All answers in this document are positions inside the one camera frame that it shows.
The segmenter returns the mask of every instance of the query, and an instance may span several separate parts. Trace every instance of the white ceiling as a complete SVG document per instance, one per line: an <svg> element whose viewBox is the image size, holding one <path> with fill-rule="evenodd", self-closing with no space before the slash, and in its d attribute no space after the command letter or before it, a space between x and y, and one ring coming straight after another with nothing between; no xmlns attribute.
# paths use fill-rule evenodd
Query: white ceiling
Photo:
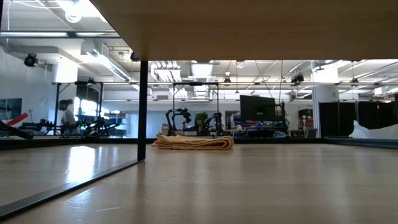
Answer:
<svg viewBox="0 0 398 224"><path fill-rule="evenodd" d="M35 7L56 7L58 6L54 1L41 1L41 0L21 0L24 4L29 4ZM70 23L65 19L65 11L63 9L50 9L50 8L34 8L23 4L11 3L9 0L4 1L1 30L10 31L110 31L113 28L106 22L103 22L99 17L84 17L78 23ZM101 81L114 81L115 77L106 67L88 63L86 55L81 55L80 47L84 39L9 39L8 45L12 49L18 50L23 47L57 47L67 54L75 57L80 61L79 76L80 77L94 77ZM120 67L130 73L131 76L137 77L140 70L139 62L131 62L130 53L132 49L122 39L95 39L96 45L106 45L109 48L109 57L114 60ZM52 63L56 63L56 58L47 58ZM311 80L311 61L301 60L248 60L245 62L243 68L236 68L236 61L215 61L216 65L213 67L212 77L214 80L222 82L225 78L225 72L230 72L232 82L260 82L262 77L269 82L279 82L281 75L290 81L291 76L295 74L289 73L291 69L297 68L297 71L302 73L306 81ZM363 62L354 63L354 69L351 69L351 63L341 66L339 71L339 78L341 81L350 80L353 76L371 73L377 71L382 67L388 66L396 60L368 60ZM181 68L181 77L188 77L190 71L189 61L180 61L178 65ZM385 72L371 75L360 81L375 82L378 80L385 80L390 78L398 79L398 66L391 67Z"/></svg>

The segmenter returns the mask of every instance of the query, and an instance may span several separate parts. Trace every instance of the white bean bag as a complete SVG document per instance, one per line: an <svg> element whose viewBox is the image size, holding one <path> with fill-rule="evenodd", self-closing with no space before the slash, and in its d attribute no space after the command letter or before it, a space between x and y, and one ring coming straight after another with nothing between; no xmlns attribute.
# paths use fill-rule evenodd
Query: white bean bag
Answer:
<svg viewBox="0 0 398 224"><path fill-rule="evenodd" d="M357 121L354 121L354 131L350 134L350 137L368 139L398 139L398 124L385 128L368 129L359 125Z"/></svg>

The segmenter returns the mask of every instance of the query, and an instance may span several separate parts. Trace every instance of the red object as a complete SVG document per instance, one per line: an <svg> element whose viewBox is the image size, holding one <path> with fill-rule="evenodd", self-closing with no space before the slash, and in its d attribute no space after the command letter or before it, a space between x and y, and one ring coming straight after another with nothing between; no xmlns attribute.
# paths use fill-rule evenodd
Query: red object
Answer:
<svg viewBox="0 0 398 224"><path fill-rule="evenodd" d="M11 126L11 125L17 124L17 123L21 122L23 119L27 118L28 116L29 115L27 113L23 113L23 114L19 115L18 117L12 119L6 125Z"/></svg>

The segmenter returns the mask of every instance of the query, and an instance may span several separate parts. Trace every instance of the white wall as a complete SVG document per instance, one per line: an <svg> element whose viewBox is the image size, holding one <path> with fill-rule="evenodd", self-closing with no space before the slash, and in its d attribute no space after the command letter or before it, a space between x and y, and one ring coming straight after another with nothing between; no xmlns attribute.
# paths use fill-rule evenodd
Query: white wall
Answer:
<svg viewBox="0 0 398 224"><path fill-rule="evenodd" d="M30 115L29 110L32 110L33 122L47 118L49 111L55 108L56 87L51 85L52 78L52 72L46 75L42 68L28 68L22 60L6 54L0 47L0 98L22 98L22 113ZM30 121L30 117L25 119L25 122Z"/></svg>

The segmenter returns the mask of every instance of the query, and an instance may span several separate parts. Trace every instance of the folded towel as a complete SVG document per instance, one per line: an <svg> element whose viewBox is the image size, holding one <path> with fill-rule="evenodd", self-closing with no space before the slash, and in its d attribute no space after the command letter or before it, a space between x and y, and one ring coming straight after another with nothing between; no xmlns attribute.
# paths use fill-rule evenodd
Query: folded towel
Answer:
<svg viewBox="0 0 398 224"><path fill-rule="evenodd" d="M234 140L231 137L206 139L186 136L156 135L157 141L152 144L158 149L181 149L181 150L228 150L232 149Z"/></svg>

